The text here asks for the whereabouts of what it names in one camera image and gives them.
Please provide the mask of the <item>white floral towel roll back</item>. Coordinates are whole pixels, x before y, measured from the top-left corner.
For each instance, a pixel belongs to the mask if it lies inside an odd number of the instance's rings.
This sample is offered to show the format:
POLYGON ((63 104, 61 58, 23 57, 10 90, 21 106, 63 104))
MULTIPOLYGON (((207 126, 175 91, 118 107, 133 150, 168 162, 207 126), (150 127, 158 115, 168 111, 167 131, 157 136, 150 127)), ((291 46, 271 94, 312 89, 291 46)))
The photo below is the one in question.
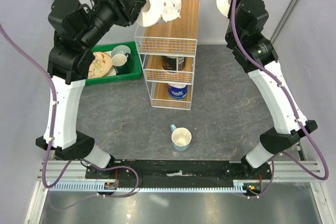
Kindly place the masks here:
POLYGON ((138 25, 150 27, 157 24, 172 22, 181 17, 181 0, 145 0, 137 19, 138 25))

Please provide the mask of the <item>black towel roll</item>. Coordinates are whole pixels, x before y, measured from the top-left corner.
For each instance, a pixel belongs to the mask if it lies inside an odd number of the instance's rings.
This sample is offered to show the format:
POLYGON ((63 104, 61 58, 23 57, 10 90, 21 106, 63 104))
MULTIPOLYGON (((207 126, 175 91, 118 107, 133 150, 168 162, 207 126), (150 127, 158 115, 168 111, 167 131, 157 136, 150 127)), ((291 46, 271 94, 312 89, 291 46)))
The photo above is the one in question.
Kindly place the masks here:
POLYGON ((161 57, 162 68, 167 71, 173 71, 173 73, 177 71, 183 71, 186 65, 185 57, 169 57, 162 56, 161 57))

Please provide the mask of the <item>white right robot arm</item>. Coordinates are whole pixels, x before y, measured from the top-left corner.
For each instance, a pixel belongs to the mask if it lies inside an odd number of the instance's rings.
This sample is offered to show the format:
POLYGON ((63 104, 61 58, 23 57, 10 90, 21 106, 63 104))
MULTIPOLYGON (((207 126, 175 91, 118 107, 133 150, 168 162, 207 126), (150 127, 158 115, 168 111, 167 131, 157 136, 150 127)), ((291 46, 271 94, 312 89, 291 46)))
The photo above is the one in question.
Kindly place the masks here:
POLYGON ((228 26, 225 40, 235 60, 257 86, 273 120, 273 127, 259 137, 257 146, 241 161, 241 174, 248 179, 259 173, 266 161, 300 141, 305 133, 315 131, 316 121, 308 120, 295 101, 284 80, 278 55, 272 43, 261 33, 269 14, 262 0, 237 0, 235 14, 227 10, 227 17, 235 20, 228 26))

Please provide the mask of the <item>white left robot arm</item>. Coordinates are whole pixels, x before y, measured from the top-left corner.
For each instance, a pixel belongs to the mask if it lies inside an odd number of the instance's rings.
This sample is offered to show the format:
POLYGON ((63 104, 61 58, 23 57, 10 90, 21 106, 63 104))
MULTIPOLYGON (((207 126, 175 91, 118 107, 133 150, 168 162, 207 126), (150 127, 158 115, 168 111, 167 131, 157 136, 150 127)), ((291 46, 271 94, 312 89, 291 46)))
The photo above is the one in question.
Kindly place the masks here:
POLYGON ((49 53, 47 76, 55 86, 56 97, 50 107, 46 132, 36 139, 44 150, 54 150, 64 161, 83 159, 97 166, 97 173, 111 178, 114 157, 95 144, 93 137, 76 129, 79 100, 94 60, 93 47, 114 25, 133 25, 144 8, 145 0, 55 0, 48 16, 54 28, 54 46, 49 53))

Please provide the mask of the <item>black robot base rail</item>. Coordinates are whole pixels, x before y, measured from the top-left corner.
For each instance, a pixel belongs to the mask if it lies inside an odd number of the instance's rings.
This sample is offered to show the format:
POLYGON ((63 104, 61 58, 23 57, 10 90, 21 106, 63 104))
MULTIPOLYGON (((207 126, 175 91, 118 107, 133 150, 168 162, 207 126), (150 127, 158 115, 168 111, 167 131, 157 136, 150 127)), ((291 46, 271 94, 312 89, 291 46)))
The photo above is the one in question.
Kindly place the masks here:
POLYGON ((271 167, 265 163, 260 168, 248 168, 240 161, 205 161, 205 160, 151 160, 151 159, 116 159, 113 167, 116 171, 100 171, 87 168, 86 179, 117 179, 119 187, 133 188, 136 176, 139 188, 184 189, 184 188, 223 188, 232 187, 234 180, 259 181, 271 178, 271 167))

